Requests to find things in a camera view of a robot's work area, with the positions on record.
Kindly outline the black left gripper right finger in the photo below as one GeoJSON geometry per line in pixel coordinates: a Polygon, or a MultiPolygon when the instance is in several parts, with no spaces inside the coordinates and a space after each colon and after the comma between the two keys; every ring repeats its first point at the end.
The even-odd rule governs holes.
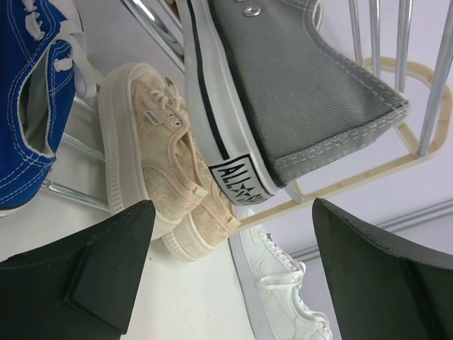
{"type": "Polygon", "coordinates": [[[452,338],[452,255],[322,198],[311,211],[342,339],[452,338]]]}

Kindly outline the beige lace sneaker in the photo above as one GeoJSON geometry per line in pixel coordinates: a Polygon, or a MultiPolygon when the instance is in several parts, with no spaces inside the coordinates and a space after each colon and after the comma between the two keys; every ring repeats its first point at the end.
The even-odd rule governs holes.
{"type": "Polygon", "coordinates": [[[124,64],[105,78],[98,112],[112,213],[151,200],[152,239],[187,216],[209,244],[234,233],[240,222],[202,158],[175,84],[148,64],[124,64]]]}
{"type": "Polygon", "coordinates": [[[231,202],[214,189],[162,240],[179,261],[193,262],[215,250],[240,224],[231,202]]]}

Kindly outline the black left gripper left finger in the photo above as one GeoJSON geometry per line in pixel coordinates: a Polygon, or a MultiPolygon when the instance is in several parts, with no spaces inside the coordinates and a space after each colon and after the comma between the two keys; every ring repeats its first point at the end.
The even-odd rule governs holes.
{"type": "Polygon", "coordinates": [[[1,262],[2,339],[119,339],[127,333],[156,211],[143,200],[1,262]]]}

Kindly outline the grey canvas sneaker front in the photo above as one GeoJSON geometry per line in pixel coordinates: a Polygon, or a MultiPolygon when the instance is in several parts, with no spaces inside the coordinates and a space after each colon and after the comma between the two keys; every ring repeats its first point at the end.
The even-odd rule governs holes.
{"type": "Polygon", "coordinates": [[[319,35],[318,1],[178,1],[202,155],[234,205],[356,152],[400,123],[400,93],[319,35]]]}

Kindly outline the blue canvas sneaker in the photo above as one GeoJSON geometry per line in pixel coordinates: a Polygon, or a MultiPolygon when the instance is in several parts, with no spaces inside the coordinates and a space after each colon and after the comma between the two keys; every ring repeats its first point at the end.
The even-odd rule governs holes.
{"type": "Polygon", "coordinates": [[[74,98],[96,95],[73,1],[1,2],[1,216],[38,193],[74,98]]]}

